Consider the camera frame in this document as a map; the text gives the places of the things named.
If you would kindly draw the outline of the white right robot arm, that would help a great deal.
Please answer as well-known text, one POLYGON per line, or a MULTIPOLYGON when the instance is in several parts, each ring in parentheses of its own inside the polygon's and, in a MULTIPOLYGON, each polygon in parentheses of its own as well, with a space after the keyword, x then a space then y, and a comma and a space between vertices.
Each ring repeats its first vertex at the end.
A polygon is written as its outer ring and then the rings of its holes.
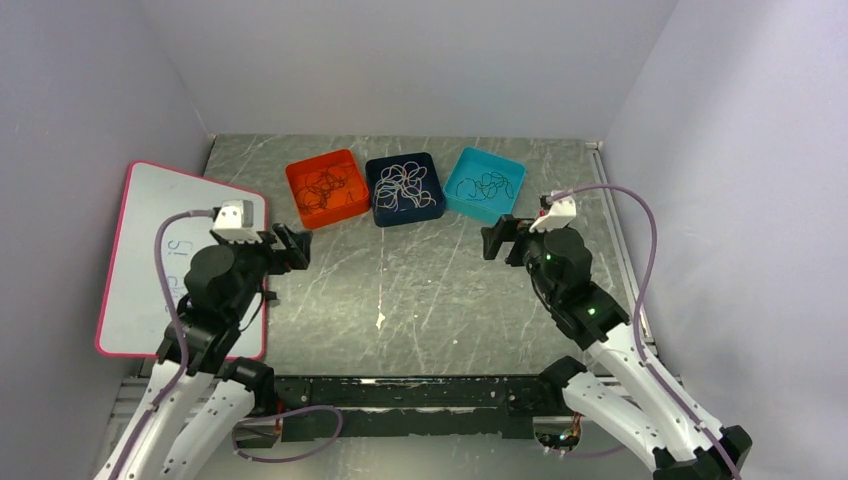
POLYGON ((483 257, 512 248, 505 262, 522 267, 557 328, 624 388, 621 396, 588 367, 566 356, 547 367, 539 391, 550 413, 568 409, 603 428, 637 456, 655 479, 738 479, 752 447, 739 425, 703 409, 647 349, 636 324, 591 278, 593 257, 565 226, 540 232, 528 219, 502 216, 481 230, 483 257))

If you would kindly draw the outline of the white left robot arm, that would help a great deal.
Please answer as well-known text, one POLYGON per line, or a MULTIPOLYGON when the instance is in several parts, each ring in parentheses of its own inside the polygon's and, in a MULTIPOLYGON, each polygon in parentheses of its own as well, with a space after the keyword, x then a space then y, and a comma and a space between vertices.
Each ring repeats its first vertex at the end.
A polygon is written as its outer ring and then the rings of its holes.
POLYGON ((277 412, 273 369, 226 359, 255 297, 275 296, 267 276, 308 268, 313 234, 275 224, 255 235, 218 236, 192 257, 145 393, 97 478, 193 479, 240 420, 277 412))

